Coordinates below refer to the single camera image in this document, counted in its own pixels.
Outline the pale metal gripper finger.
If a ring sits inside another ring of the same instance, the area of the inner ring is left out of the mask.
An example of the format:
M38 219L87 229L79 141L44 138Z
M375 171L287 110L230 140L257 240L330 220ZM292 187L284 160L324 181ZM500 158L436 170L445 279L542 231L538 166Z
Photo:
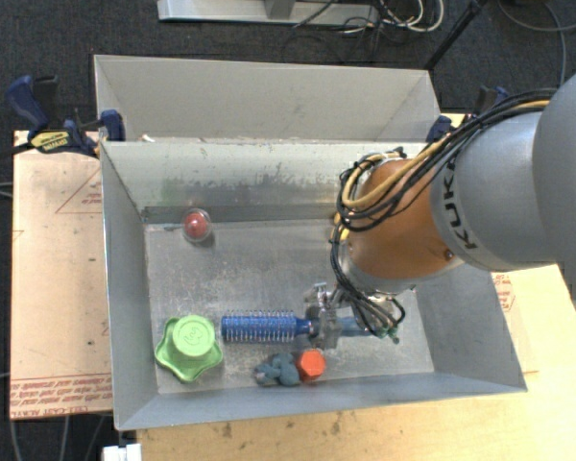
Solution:
M307 319L334 319L335 309L332 305L333 293L327 289L325 282L315 283L303 296L305 317Z
M321 315L316 320L314 347L321 350L334 350L341 338L341 323L335 317Z

